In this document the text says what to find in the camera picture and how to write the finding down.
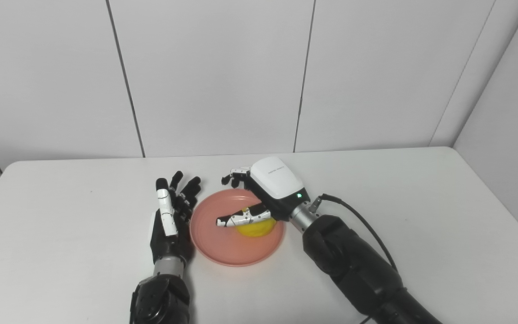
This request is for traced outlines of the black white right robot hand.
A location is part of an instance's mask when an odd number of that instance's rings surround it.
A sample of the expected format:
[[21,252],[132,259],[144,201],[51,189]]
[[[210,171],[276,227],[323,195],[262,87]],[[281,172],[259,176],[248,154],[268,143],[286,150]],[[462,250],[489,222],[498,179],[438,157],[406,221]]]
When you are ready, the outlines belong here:
[[235,189],[242,183],[259,203],[218,217],[217,226],[243,226],[274,219],[290,222],[304,232],[317,218],[308,210],[311,200],[304,183],[278,157],[266,157],[250,167],[232,169],[221,182],[223,185],[230,183]]

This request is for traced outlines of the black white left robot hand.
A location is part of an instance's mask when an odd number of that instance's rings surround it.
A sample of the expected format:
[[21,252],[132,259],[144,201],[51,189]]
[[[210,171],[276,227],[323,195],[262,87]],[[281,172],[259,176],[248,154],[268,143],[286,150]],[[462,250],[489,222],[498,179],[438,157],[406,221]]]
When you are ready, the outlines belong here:
[[158,208],[153,214],[150,239],[154,262],[175,256],[186,265],[195,254],[190,223],[201,191],[201,179],[195,176],[179,188],[183,177],[183,172],[177,171],[170,181],[166,178],[156,180]]

